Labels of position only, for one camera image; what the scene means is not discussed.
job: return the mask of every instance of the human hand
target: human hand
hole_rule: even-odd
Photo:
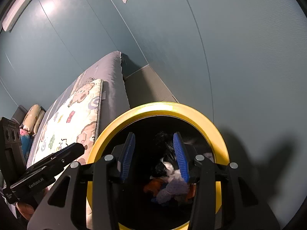
[[[47,194],[47,192],[48,188],[44,188],[44,196]],[[18,201],[16,203],[16,207],[23,217],[30,220],[34,213],[34,208],[31,205]]]

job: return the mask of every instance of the metal screw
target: metal screw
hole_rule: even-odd
[[[232,169],[238,168],[238,164],[237,164],[237,163],[230,163],[229,166],[230,166]]]
[[[79,163],[78,162],[72,162],[71,164],[70,164],[70,167],[71,168],[76,168],[76,167],[78,167],[79,166]]]
[[[196,156],[195,156],[195,159],[196,159],[197,161],[203,161],[203,160],[205,159],[205,157],[204,157],[203,155],[196,155]]]
[[[114,158],[113,155],[106,155],[106,156],[104,157],[104,159],[105,159],[106,161],[111,161],[113,158]]]

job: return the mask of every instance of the cartoon print blanket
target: cartoon print blanket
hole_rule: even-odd
[[[85,152],[77,161],[86,164],[94,145],[101,86],[101,79],[85,84],[58,109],[42,130],[33,163],[72,143],[81,143]]]

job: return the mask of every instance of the air conditioner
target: air conditioner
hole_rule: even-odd
[[[5,16],[2,27],[4,31],[9,31],[15,25],[18,17],[21,15],[23,10],[29,4],[31,0],[16,0],[11,6],[10,10],[7,12]]]

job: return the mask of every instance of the mattress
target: mattress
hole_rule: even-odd
[[[103,89],[102,79],[92,79],[75,86],[71,96],[45,124],[32,164],[73,143],[83,145],[84,154],[76,161],[86,164],[99,131],[98,107]]]
[[[40,137],[46,123],[55,115],[59,108],[68,100],[68,98],[83,84],[91,80],[103,80],[102,93],[100,96],[100,108],[98,108],[100,117],[97,120],[97,132],[101,133],[105,127],[115,118],[130,109],[125,84],[122,78],[121,52],[115,51],[101,58],[87,70],[85,70],[50,106],[40,124],[37,135],[34,138],[30,151],[27,167],[38,160],[35,159],[35,153],[39,145]]]

